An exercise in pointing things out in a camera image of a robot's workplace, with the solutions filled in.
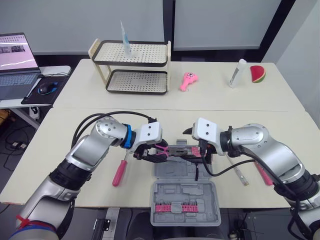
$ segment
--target table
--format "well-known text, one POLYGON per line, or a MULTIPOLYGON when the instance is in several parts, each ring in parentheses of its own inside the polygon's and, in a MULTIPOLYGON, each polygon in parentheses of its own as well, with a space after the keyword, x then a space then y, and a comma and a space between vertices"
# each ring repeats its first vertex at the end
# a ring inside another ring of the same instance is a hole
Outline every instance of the table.
MULTIPOLYGON (((71 67, 69 66, 42 66, 40 67, 41 74, 43 75, 50 75, 50 74, 58 74, 58 73, 66 73, 69 74, 71 72, 71 67)), ((32 89, 37 86, 38 82, 41 78, 33 85, 32 89)), ((12 112, 17 114, 20 118, 25 120, 28 124, 33 126, 35 129, 38 129, 40 124, 30 117, 25 111, 21 110, 20 108, 31 108, 31 107, 43 107, 49 106, 50 104, 21 104, 23 98, 19 99, 8 99, 8 100, 0 100, 0 109, 10 109, 12 112)))
POLYGON ((154 110, 304 111, 295 94, 273 63, 258 63, 266 69, 261 83, 251 82, 249 68, 238 88, 228 87, 236 62, 171 62, 170 91, 165 95, 120 94, 106 91, 90 59, 82 59, 53 107, 154 110), (185 72, 199 81, 181 92, 185 72))
MULTIPOLYGON (((10 180, 0 194, 0 202, 24 204, 42 180, 52 172, 70 150, 73 133, 86 116, 93 113, 108 113, 114 109, 104 108, 52 108, 34 135, 10 180)), ((301 111, 210 111, 210 110, 138 110, 157 117, 163 128, 163 138, 169 144, 176 139, 187 139, 188 144, 197 144, 190 135, 182 132, 190 128, 198 117, 216 122, 227 130, 248 123, 266 126, 278 141, 289 146, 304 163, 311 174, 318 173, 320 161, 315 160, 320 146, 320 131, 307 112, 301 111)), ((146 120, 135 115, 116 115, 121 123, 137 128, 146 120)), ((118 187, 112 180, 125 157, 125 150, 111 147, 106 158, 81 189, 76 199, 78 207, 149 207, 153 176, 153 163, 128 159, 124 178, 118 187)), ((248 157, 235 158, 235 162, 248 157)), ((214 172, 230 165, 225 156, 214 158, 214 172)), ((212 178, 216 185, 221 208, 286 208, 285 199, 266 186, 253 163, 239 166, 249 185, 243 186, 233 170, 212 178)))

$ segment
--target laptop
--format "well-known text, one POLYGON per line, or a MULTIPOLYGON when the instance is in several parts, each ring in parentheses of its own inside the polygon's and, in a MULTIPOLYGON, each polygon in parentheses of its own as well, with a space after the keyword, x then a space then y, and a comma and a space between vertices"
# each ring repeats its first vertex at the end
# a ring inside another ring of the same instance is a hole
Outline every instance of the laptop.
POLYGON ((0 34, 0 100, 23 99, 40 74, 25 34, 0 34))

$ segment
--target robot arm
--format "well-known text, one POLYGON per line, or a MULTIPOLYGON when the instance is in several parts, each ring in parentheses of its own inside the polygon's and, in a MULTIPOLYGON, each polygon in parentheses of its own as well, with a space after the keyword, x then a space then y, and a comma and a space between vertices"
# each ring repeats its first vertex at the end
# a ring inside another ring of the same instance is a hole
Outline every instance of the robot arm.
POLYGON ((105 158, 110 146, 121 146, 128 153, 146 149, 162 141, 159 122, 131 130, 106 116, 98 120, 91 133, 81 138, 58 167, 36 189, 17 216, 10 240, 57 240, 67 231, 73 215, 74 201, 82 185, 105 158))
POLYGON ((300 232, 307 239, 313 238, 320 228, 320 178, 310 175, 288 146, 273 139, 260 124, 221 131, 217 124, 204 118, 193 124, 192 137, 199 141, 203 154, 210 144, 220 156, 247 155, 256 160, 271 177, 274 190, 298 210, 294 221, 300 232))

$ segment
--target mouse pad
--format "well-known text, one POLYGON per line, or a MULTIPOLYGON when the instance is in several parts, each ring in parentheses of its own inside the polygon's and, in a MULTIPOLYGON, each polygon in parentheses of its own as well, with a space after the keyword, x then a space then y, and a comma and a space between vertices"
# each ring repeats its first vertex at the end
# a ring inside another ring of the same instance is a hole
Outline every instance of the mouse pad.
POLYGON ((61 90, 64 88, 67 83, 69 77, 68 76, 45 76, 43 77, 28 97, 25 97, 21 104, 53 104, 60 94, 61 90), (38 93, 38 88, 43 83, 58 83, 56 86, 56 90, 47 95, 41 95, 38 93))

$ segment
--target laptop screen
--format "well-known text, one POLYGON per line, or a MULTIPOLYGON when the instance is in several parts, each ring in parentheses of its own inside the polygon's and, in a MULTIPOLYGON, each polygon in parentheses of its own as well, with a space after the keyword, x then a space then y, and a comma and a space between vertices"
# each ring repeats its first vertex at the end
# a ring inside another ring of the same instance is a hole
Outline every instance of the laptop screen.
POLYGON ((0 71, 37 68, 23 33, 0 35, 0 71))

